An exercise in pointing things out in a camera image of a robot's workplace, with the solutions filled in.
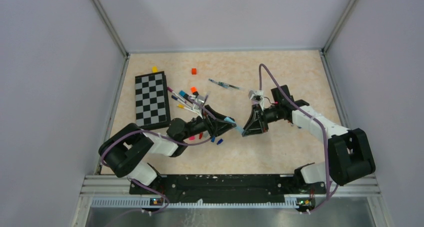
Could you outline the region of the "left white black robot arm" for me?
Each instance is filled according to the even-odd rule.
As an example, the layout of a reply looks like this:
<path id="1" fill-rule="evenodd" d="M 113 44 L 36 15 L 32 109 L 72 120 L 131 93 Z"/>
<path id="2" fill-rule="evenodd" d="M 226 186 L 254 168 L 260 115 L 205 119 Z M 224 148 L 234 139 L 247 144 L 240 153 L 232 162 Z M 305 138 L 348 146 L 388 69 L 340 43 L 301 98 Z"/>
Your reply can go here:
<path id="1" fill-rule="evenodd" d="M 104 142 L 98 153 L 102 164 L 109 167 L 116 177 L 136 180 L 147 193 L 154 194 L 160 189 L 161 181 L 159 173 L 142 161 L 146 154 L 175 158 L 189 147 L 186 139 L 204 132 L 218 137 L 236 126 L 233 118 L 206 105 L 201 116 L 189 122 L 181 118 L 171 120 L 165 135 L 130 123 Z"/>

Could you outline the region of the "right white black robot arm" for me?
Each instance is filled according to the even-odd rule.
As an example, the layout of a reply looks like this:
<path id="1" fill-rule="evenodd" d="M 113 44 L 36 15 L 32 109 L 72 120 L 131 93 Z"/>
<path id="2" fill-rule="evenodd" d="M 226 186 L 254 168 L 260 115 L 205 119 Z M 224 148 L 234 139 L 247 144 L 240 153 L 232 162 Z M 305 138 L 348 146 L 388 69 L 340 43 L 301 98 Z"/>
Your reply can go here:
<path id="1" fill-rule="evenodd" d="M 274 102 L 264 107 L 263 91 L 249 91 L 251 114 L 242 128 L 243 137 L 266 133 L 270 123 L 285 120 L 326 145 L 327 160 L 301 167 L 300 175 L 293 179 L 297 192 L 307 193 L 317 182 L 332 181 L 343 186 L 376 171 L 369 140 L 362 129 L 336 124 L 305 100 L 294 100 L 287 85 L 273 88 L 271 93 Z"/>

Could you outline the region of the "light blue highlighter cap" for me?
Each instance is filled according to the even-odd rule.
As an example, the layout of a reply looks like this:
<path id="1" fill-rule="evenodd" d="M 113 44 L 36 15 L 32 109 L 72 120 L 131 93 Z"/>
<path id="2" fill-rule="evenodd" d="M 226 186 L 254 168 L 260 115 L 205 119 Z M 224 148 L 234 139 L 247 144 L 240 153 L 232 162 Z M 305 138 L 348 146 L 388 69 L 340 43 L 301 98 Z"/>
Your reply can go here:
<path id="1" fill-rule="evenodd" d="M 236 122 L 235 122 L 232 118 L 230 118 L 230 117 L 226 117 L 226 118 L 224 119 L 224 121 L 229 122 L 229 123 L 233 123 L 233 124 L 235 124 L 235 123 L 236 123 Z"/>

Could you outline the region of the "light blue pastel highlighter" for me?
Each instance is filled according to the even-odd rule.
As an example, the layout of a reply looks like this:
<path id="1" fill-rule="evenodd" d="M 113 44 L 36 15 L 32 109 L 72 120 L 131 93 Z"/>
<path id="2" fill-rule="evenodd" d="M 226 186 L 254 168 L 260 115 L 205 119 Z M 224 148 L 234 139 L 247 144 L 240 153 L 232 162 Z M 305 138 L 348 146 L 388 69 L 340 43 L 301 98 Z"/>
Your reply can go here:
<path id="1" fill-rule="evenodd" d="M 235 127 L 235 129 L 241 134 L 241 135 L 243 135 L 243 133 L 244 133 L 244 129 L 242 128 L 242 127 L 240 127 L 240 126 L 236 126 Z"/>

